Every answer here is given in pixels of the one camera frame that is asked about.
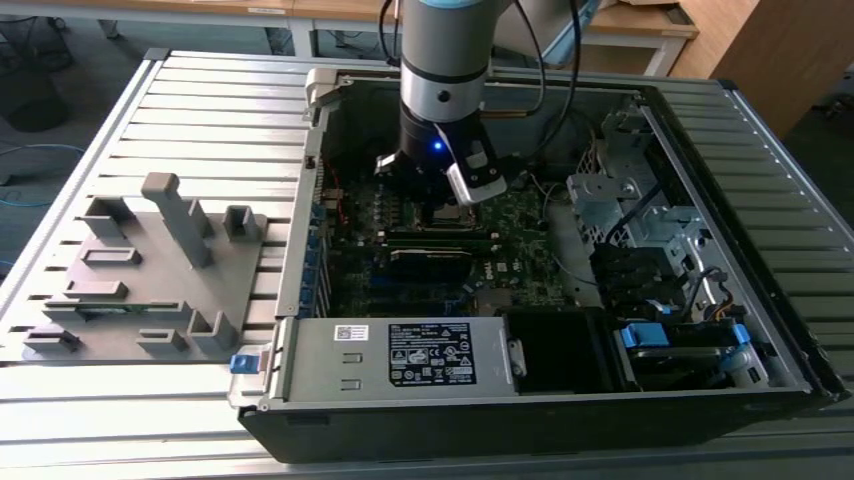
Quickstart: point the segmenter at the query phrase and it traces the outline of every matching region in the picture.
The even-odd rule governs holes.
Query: metal work surface
[[[170,171],[182,177],[182,196],[200,199],[206,212],[223,213],[227,205],[242,204],[270,219],[242,344],[270,340],[310,128],[303,85],[318,65],[386,68],[369,62],[188,52],[143,63],[0,289],[0,331],[23,316],[39,318],[39,299],[64,286],[64,269],[90,233],[74,220],[87,196],[124,195],[132,197],[127,202],[135,211],[155,211],[139,197],[139,187],[150,171]],[[495,73],[535,78],[526,70]],[[614,77],[585,80],[613,82]],[[709,81],[619,81],[651,84],[665,94],[780,283],[850,382],[850,229],[737,92]],[[786,462],[854,450],[849,401],[809,417],[754,425],[705,445],[677,449],[283,465],[238,423],[226,399],[230,382],[226,365],[0,369],[0,468],[22,468],[0,476],[461,476],[746,459]],[[36,466],[44,468],[23,470]]]

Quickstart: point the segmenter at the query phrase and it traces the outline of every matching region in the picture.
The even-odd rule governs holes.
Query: black cable
[[[650,189],[650,191],[646,192],[643,197],[641,197],[641,200],[635,202],[634,206],[631,207],[631,210],[629,210],[626,215],[623,215],[623,218],[619,219],[619,221],[617,222],[617,225],[611,227],[611,230],[609,230],[609,234],[605,236],[605,241],[602,243],[606,243],[606,244],[611,243],[611,239],[614,238],[614,235],[617,235],[617,232],[619,232],[619,230],[626,226],[626,224],[631,221],[631,219],[635,218],[638,213],[641,213],[641,210],[646,208],[646,206],[653,201],[653,198],[655,198],[655,195],[658,195],[661,191],[662,191],[662,185],[661,183],[657,183],[655,186]]]
[[[534,108],[525,112],[525,116],[530,117],[543,108],[543,102],[546,101],[546,62],[543,61],[543,50],[539,48],[539,40],[537,39],[537,33],[534,32],[534,27],[531,26],[531,20],[529,19],[527,13],[525,13],[525,8],[522,8],[522,3],[519,0],[513,0],[513,3],[517,5],[517,10],[519,11],[519,15],[522,16],[522,21],[525,22],[525,26],[529,29],[529,34],[531,35],[531,42],[534,42],[534,49],[537,50],[537,61],[539,63],[539,98],[537,99],[537,103],[534,104]]]
[[[697,294],[699,293],[699,287],[703,284],[703,280],[715,273],[723,273],[723,270],[721,270],[721,267],[715,267],[713,265],[699,273],[699,277],[697,277],[697,280],[694,281],[694,285],[691,286],[691,291],[685,302],[685,311],[682,312],[683,322],[687,322],[691,317],[691,309],[694,308],[694,302],[697,301]]]
[[[391,36],[391,41],[394,42],[393,46],[391,46],[391,54],[395,56],[395,58],[398,57],[398,32],[401,29],[401,12],[397,11],[395,8],[395,33]]]
[[[379,9],[379,19],[377,21],[377,30],[379,32],[379,45],[383,49],[383,55],[386,56],[386,63],[393,67],[399,67],[401,59],[393,57],[391,53],[389,53],[389,46],[386,45],[386,29],[383,27],[385,20],[386,20],[386,13],[389,13],[389,7],[391,7],[391,2],[394,2],[394,0],[386,0],[383,2],[383,6]]]
[[[563,103],[563,109],[561,110],[558,121],[555,122],[553,129],[549,131],[549,134],[541,141],[539,145],[534,149],[534,152],[531,152],[529,158],[537,158],[543,152],[543,150],[546,149],[546,147],[549,146],[549,144],[551,143],[551,141],[555,139],[558,132],[561,131],[561,127],[563,127],[563,122],[566,122],[566,119],[569,117],[570,110],[573,107],[573,101],[575,100],[575,90],[578,87],[578,74],[582,68],[582,21],[578,15],[577,0],[570,0],[570,9],[573,11],[573,33],[574,33],[574,41],[575,41],[575,46],[574,46],[575,58],[573,61],[573,84],[570,85],[570,93],[567,94],[566,102]]]

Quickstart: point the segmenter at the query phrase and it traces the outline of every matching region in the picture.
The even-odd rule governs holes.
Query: blue latch
[[[326,218],[326,208],[315,203],[311,205],[311,224],[316,227],[323,218]]]
[[[320,246],[320,238],[318,238],[318,234],[311,231],[308,232],[308,248],[318,248]]]
[[[232,355],[228,369],[231,373],[258,373],[260,357],[258,355]]]
[[[750,332],[747,331],[747,327],[741,323],[733,325],[733,333],[735,334],[735,339],[738,340],[739,345],[750,343]]]
[[[315,286],[315,277],[315,270],[303,270],[303,284],[306,284],[306,286]]]
[[[306,252],[306,266],[308,268],[315,268],[318,265],[318,252],[308,250]]]
[[[669,347],[670,340],[661,323],[631,323],[619,331],[626,348]]]
[[[303,288],[299,291],[299,302],[303,305],[308,305],[311,303],[311,299],[314,297],[312,291],[308,288]]]

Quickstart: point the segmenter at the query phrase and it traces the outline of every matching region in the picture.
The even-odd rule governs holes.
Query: wooden cabinet
[[[854,60],[854,1],[681,3],[701,34],[671,76],[733,80],[782,137]]]

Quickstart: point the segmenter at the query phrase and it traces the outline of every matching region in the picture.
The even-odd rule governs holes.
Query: gray 3d-printed holder
[[[27,360],[226,361],[239,336],[267,218],[248,206],[206,215],[151,173],[143,196],[160,214],[96,197],[80,219],[92,236],[44,303],[52,324],[28,332]]]

